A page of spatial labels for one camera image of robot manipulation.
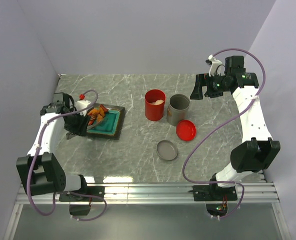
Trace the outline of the red sausage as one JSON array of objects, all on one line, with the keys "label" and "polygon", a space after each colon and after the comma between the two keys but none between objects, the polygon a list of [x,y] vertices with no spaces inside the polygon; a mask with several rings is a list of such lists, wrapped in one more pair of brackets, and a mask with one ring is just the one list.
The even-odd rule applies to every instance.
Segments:
[{"label": "red sausage", "polygon": [[91,118],[88,122],[88,126],[96,126],[97,124],[99,124],[101,122],[101,118],[100,117],[96,117],[96,118]]}]

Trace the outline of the orange fried food pieces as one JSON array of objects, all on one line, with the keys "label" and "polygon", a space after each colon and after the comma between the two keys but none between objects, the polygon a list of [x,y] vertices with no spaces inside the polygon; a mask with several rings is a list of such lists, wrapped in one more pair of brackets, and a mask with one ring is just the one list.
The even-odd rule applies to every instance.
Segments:
[{"label": "orange fried food pieces", "polygon": [[87,115],[90,117],[91,121],[98,120],[101,121],[105,115],[109,112],[109,110],[100,104],[98,107],[93,108],[90,110]]}]

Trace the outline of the steamed bun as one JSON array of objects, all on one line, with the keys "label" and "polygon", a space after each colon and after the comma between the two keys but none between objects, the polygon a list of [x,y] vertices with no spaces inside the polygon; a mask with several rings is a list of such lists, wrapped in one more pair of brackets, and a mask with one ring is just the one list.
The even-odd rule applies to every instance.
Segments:
[{"label": "steamed bun", "polygon": [[152,102],[151,104],[152,105],[161,105],[161,104],[163,104],[164,103],[164,100],[162,100],[162,99],[159,99],[159,100],[157,100],[157,101],[155,101],[155,102]]}]

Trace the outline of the steel serving tongs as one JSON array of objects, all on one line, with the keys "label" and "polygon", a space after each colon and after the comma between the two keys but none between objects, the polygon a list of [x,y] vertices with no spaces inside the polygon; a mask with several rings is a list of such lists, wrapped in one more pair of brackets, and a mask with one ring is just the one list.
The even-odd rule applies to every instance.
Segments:
[{"label": "steel serving tongs", "polygon": [[75,124],[68,124],[67,128],[65,128],[65,130],[67,130],[68,132],[66,133],[66,139],[70,140],[73,137],[86,137],[87,133],[89,130],[94,129],[96,126],[100,125],[103,123],[103,120],[101,120],[100,122],[98,122],[97,120],[95,121],[91,121],[91,120],[80,120]]}]

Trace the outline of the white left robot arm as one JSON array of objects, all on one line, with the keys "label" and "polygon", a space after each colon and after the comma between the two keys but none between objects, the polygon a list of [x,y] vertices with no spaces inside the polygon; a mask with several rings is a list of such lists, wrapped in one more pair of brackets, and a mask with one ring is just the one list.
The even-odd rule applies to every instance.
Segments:
[{"label": "white left robot arm", "polygon": [[27,156],[17,159],[16,167],[25,189],[30,196],[71,191],[77,201],[85,200],[89,189],[82,175],[67,175],[55,157],[60,134],[63,130],[84,136],[89,117],[86,107],[90,101],[74,101],[67,93],[56,93],[50,104],[40,110],[41,124]]}]

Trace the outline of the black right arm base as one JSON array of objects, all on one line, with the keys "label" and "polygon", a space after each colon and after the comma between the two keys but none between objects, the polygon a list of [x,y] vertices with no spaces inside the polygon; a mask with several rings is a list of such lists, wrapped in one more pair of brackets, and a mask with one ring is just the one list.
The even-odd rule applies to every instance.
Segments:
[{"label": "black right arm base", "polygon": [[189,193],[193,194],[195,202],[206,202],[206,210],[211,217],[224,217],[228,213],[228,201],[236,201],[235,187],[219,187],[216,183],[210,185],[194,185]]}]

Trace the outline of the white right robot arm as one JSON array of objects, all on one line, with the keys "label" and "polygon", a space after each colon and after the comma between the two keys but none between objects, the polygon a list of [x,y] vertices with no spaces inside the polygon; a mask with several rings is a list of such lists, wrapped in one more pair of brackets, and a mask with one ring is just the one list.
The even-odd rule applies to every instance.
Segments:
[{"label": "white right robot arm", "polygon": [[[209,73],[196,75],[191,100],[218,98],[230,92],[236,102],[242,127],[242,141],[230,154],[230,163],[215,174],[214,184],[208,189],[210,197],[219,200],[226,194],[226,188],[244,177],[267,169],[278,152],[280,142],[273,140],[264,120],[258,90],[261,85],[257,75],[247,72],[244,57],[234,55],[225,59],[225,64],[213,55],[206,61]],[[224,66],[224,74],[218,73]]]}]

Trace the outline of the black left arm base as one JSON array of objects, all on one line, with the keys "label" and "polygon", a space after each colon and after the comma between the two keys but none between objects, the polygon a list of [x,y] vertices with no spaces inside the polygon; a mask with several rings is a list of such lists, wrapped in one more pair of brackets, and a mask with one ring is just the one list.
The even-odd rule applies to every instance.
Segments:
[{"label": "black left arm base", "polygon": [[107,210],[107,203],[104,199],[104,186],[88,186],[85,190],[76,192],[61,193],[59,196],[60,203],[69,203],[69,213],[74,219],[86,217],[94,203],[103,203],[104,208],[94,219],[102,216]]}]

